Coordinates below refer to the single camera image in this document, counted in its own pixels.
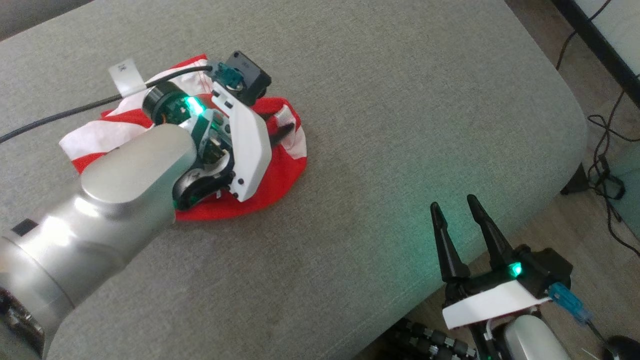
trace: floor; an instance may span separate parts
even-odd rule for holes
[[[552,63],[566,36],[572,28],[549,0],[505,0],[520,19],[538,46]],[[620,87],[587,48],[575,37],[567,48],[560,74],[576,96],[584,113],[599,113],[605,117],[611,111],[620,94]],[[616,111],[613,128],[630,137],[640,137],[640,110],[625,96]],[[585,164],[602,130],[589,129],[589,147]],[[611,156],[625,148],[623,142],[613,142]],[[640,339],[640,302],[637,301],[640,286],[640,259],[611,238],[607,230],[604,202],[593,192],[558,195],[549,207],[534,217],[523,229],[509,237],[513,245],[529,244],[534,250],[553,247],[573,265],[572,290],[586,307],[595,313],[594,323],[605,337],[623,334]],[[622,238],[640,246],[637,238],[624,224],[614,224],[614,231]],[[485,254],[470,264],[474,273],[488,270]],[[441,288],[413,309],[407,317],[434,329],[445,330],[441,305],[444,289]],[[585,327],[579,327],[572,317],[555,304],[542,307],[543,316],[576,360],[593,360],[587,352],[600,359],[600,346],[594,335]],[[450,337],[473,341],[465,329],[447,331]],[[354,360],[373,360],[383,340],[376,340],[358,354]]]

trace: gray upholstered surface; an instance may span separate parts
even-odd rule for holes
[[[300,113],[308,167],[253,215],[179,224],[63,324],[51,359],[349,358],[440,285],[437,200],[464,259],[475,193],[510,232],[582,157],[569,89],[501,0],[96,1],[0,43],[0,131],[241,49]],[[0,147],[0,220],[74,178],[57,148],[98,111]]]

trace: black frame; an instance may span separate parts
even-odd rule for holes
[[[636,77],[637,74],[631,71],[598,28],[588,21],[589,17],[582,12],[574,0],[551,0],[551,2],[640,108],[640,79]]]

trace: green led light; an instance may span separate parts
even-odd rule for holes
[[[189,96],[185,98],[184,101],[187,103],[187,106],[189,106],[189,112],[192,115],[200,116],[204,112],[204,106],[202,106],[200,101],[195,97]]]
[[[511,275],[512,277],[518,277],[520,276],[520,274],[522,274],[522,264],[521,263],[513,263],[509,266],[507,266],[508,270],[509,270],[509,275]]]

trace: white tag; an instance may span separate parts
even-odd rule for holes
[[[551,299],[536,299],[517,280],[505,282],[442,309],[449,329],[515,313]]]
[[[133,59],[126,59],[110,67],[109,73],[123,98],[147,88]]]

